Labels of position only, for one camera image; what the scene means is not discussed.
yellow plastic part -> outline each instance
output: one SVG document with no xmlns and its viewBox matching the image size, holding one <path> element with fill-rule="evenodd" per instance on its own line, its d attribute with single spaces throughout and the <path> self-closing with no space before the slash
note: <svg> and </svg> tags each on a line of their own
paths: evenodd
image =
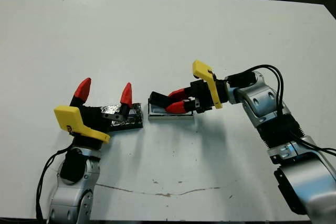
<svg viewBox="0 0 336 224">
<path fill-rule="evenodd" d="M 211 93 L 212 100 L 216 109 L 221 109 L 223 106 L 218 96 L 216 83 L 212 75 L 212 68 L 204 64 L 199 60 L 195 60 L 193 63 L 193 75 L 205 80 L 208 83 L 208 87 Z"/>
<path fill-rule="evenodd" d="M 109 143 L 110 136 L 100 131 L 93 130 L 83 124 L 79 108 L 72 106 L 58 106 L 54 109 L 57 121 L 62 130 L 69 133 L 75 132 L 83 136 L 92 137 Z"/>
</svg>

black wire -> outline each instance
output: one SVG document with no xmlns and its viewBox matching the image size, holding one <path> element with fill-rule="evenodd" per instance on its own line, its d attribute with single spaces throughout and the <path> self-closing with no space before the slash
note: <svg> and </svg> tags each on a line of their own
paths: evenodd
<svg viewBox="0 0 336 224">
<path fill-rule="evenodd" d="M 43 168 L 40 180 L 39 180 L 38 185 L 37 185 L 37 190 L 36 190 L 36 219 L 38 220 L 39 224 L 44 223 L 43 214 L 42 214 L 41 205 L 40 205 L 40 198 L 41 198 L 44 175 L 45 175 L 47 169 L 50 167 L 50 165 L 54 162 L 55 157 L 57 155 L 60 155 L 60 154 L 64 153 L 64 152 L 67 152 L 68 150 L 70 150 L 71 147 L 72 147 L 72 144 L 70 144 L 67 148 L 65 148 L 63 150 L 57 151 L 53 156 L 51 156 L 48 159 L 48 161 L 46 162 L 46 164 Z"/>
<path fill-rule="evenodd" d="M 282 74 L 281 72 L 279 71 L 279 69 L 277 69 L 276 67 L 272 66 L 272 65 L 268 65 L 268 64 L 263 64 L 263 65 L 258 65 L 258 66 L 255 66 L 255 67 L 252 67 L 252 68 L 249 68 L 247 70 L 245 70 L 244 72 L 251 72 L 251 71 L 254 71 L 254 70 L 257 70 L 259 68 L 266 68 L 268 70 L 270 70 L 277 78 L 277 81 L 278 81 L 278 88 L 277 88 L 277 100 L 276 100 L 276 105 L 277 105 L 277 115 L 278 117 L 282 116 L 283 113 L 282 113 L 282 98 L 283 98 L 283 88 L 284 88 L 284 85 L 283 85 L 283 78 L 282 78 Z"/>
<path fill-rule="evenodd" d="M 299 142 L 300 144 L 304 145 L 305 147 L 307 147 L 308 149 L 314 150 L 314 151 L 321 151 L 321 152 L 325 152 L 328 153 L 330 155 L 333 155 L 336 157 L 336 153 L 331 152 L 331 151 L 336 151 L 336 149 L 333 148 L 321 148 L 318 147 L 314 144 L 308 143 L 307 141 L 299 138 L 298 136 L 296 136 L 292 131 L 289 131 L 289 133 L 291 134 L 291 136 L 295 139 L 296 142 Z"/>
</svg>

white table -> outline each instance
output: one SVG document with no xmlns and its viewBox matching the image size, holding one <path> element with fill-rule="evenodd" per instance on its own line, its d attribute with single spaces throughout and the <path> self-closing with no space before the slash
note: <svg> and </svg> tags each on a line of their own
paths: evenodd
<svg viewBox="0 0 336 224">
<path fill-rule="evenodd" d="M 189 86 L 195 59 L 219 78 L 272 64 L 303 130 L 335 147 L 335 52 L 336 21 L 322 5 L 0 0 L 0 216 L 35 216 L 44 163 L 71 141 L 52 110 L 69 104 L 91 77 L 88 105 L 118 102 L 131 81 L 144 114 L 143 129 L 114 133 L 102 149 L 98 183 L 106 186 L 96 186 L 92 219 L 306 220 L 280 194 L 277 166 L 241 105 L 225 104 L 194 121 L 149 122 L 147 99 L 153 90 Z M 265 77 L 276 87 L 270 73 Z M 62 159 L 46 174 L 44 216 Z M 335 158 L 330 162 L 336 166 Z"/>
</svg>

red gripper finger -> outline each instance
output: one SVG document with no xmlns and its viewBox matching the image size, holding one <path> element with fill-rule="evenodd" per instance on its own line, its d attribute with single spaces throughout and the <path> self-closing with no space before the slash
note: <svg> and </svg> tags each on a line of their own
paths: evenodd
<svg viewBox="0 0 336 224">
<path fill-rule="evenodd" d="M 127 104 L 128 107 L 132 107 L 132 85 L 131 83 L 128 82 L 126 84 L 126 87 L 122 91 L 120 102 Z"/>
<path fill-rule="evenodd" d="M 73 96 L 79 98 L 83 102 L 86 102 L 89 96 L 90 86 L 91 86 L 91 78 L 86 78 L 84 81 L 80 83 Z"/>
<path fill-rule="evenodd" d="M 186 113 L 184 109 L 184 101 L 174 102 L 165 108 L 166 112 L 174 114 L 184 114 Z"/>
<path fill-rule="evenodd" d="M 184 89 L 175 90 L 171 92 L 168 96 L 174 101 L 182 101 L 184 99 L 188 99 Z"/>
</svg>

scratch mark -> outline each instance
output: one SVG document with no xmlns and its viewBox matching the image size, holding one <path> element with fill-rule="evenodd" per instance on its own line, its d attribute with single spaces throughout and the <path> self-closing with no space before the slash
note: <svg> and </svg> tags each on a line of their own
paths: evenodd
<svg viewBox="0 0 336 224">
<path fill-rule="evenodd" d="M 170 196 L 172 196 L 172 194 L 170 194 L 170 193 L 167 193 L 167 194 L 155 194 L 155 195 L 157 195 L 157 196 L 164 196 L 164 197 L 170 197 Z"/>
<path fill-rule="evenodd" d="M 127 190 L 127 189 L 122 189 L 119 187 L 114 187 L 114 186 L 107 186 L 107 185 L 101 185 L 101 184 L 96 184 L 97 186 L 102 186 L 102 187 L 107 187 L 107 188 L 112 188 L 112 189 L 116 189 L 116 190 L 121 190 L 121 191 L 127 191 L 129 193 L 133 193 L 134 191 L 131 190 Z"/>
<path fill-rule="evenodd" d="M 230 186 L 231 184 L 237 182 L 240 179 L 235 179 L 234 181 L 232 181 L 231 183 L 228 183 L 225 186 L 221 186 L 221 187 L 208 187 L 208 188 L 200 188 L 200 189 L 193 189 L 190 191 L 185 191 L 184 193 L 180 193 L 180 194 L 172 194 L 172 193 L 146 193 L 144 191 L 132 191 L 132 190 L 127 190 L 127 189 L 123 189 L 123 188 L 119 188 L 119 187 L 114 187 L 114 186 L 107 186 L 107 185 L 102 185 L 102 184 L 96 184 L 97 186 L 102 186 L 102 187 L 106 187 L 106 188 L 111 188 L 111 189 L 116 189 L 116 190 L 120 190 L 120 191 L 126 191 L 128 193 L 135 193 L 135 194 L 145 194 L 145 195 L 152 195 L 152 196 L 162 196 L 162 197 L 171 197 L 171 196 L 183 196 L 186 194 L 190 194 L 190 193 L 194 193 L 196 191 L 206 191 L 206 190 L 214 190 L 214 189 L 224 189 L 228 186 Z"/>
<path fill-rule="evenodd" d="M 207 188 L 202 188 L 202 189 L 194 189 L 194 190 L 191 190 L 191 191 L 186 191 L 185 193 L 182 193 L 182 194 L 179 194 L 179 195 L 185 195 L 185 194 L 189 194 L 189 193 L 193 193 L 195 191 L 205 191 Z"/>
</svg>

